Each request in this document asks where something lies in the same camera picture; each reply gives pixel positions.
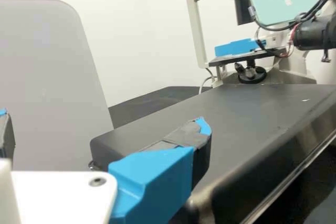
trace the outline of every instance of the black padded table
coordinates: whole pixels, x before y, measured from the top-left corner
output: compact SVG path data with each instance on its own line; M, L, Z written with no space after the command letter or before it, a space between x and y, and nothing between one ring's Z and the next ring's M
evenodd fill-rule
M335 103L335 86L221 86L104 134L91 150L104 167L204 116L213 129L211 163L183 223L239 223L265 210L330 143Z

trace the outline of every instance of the microscope arm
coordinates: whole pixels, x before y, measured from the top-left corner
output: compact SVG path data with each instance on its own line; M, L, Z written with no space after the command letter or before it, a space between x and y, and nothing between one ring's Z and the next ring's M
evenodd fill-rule
M205 51L202 23L198 10L198 1L200 0L187 0L187 5L194 38L194 46L196 50L198 66L200 68L207 68L209 67L209 64Z

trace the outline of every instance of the white surface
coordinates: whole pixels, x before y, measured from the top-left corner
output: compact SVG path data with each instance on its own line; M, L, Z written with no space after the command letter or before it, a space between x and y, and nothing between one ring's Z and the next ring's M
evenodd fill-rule
M20 224L18 208L14 193L11 163L8 159L0 159L0 223Z
M108 106L165 86L198 86L208 76L197 66L186 0L63 1L82 19ZM254 35L255 24L237 26L232 0L200 6L209 56L215 46ZM308 68L319 83L334 83L336 59L323 64L321 57L312 52Z
M12 177L22 224L108 223L117 195L116 179L103 172L12 172ZM106 183L92 187L95 178Z

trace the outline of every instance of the screw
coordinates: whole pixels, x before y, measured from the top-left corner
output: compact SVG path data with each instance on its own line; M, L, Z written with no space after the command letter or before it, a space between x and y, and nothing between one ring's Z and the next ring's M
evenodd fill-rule
M92 187L102 186L106 183L106 179L104 178L94 178L89 182L89 185Z

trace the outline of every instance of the blue clamp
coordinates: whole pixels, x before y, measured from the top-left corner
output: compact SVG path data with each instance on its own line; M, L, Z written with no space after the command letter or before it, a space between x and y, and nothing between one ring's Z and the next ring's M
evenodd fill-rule
M3 116L7 114L7 110L6 109L0 109L0 116Z
M266 46L265 40L261 40L261 43L264 46ZM242 39L242 40L233 41L229 44L215 47L215 55L216 57L225 56L225 55L227 56L241 55L241 54L247 54L249 52L252 52L257 48L259 48L259 46L255 40Z
M169 135L171 139L184 138L181 132L205 139L212 134L203 118L189 121L174 132ZM108 172L118 181L118 194L110 223L167 224L191 194L195 150L194 146L178 144L167 150L133 153L111 163Z

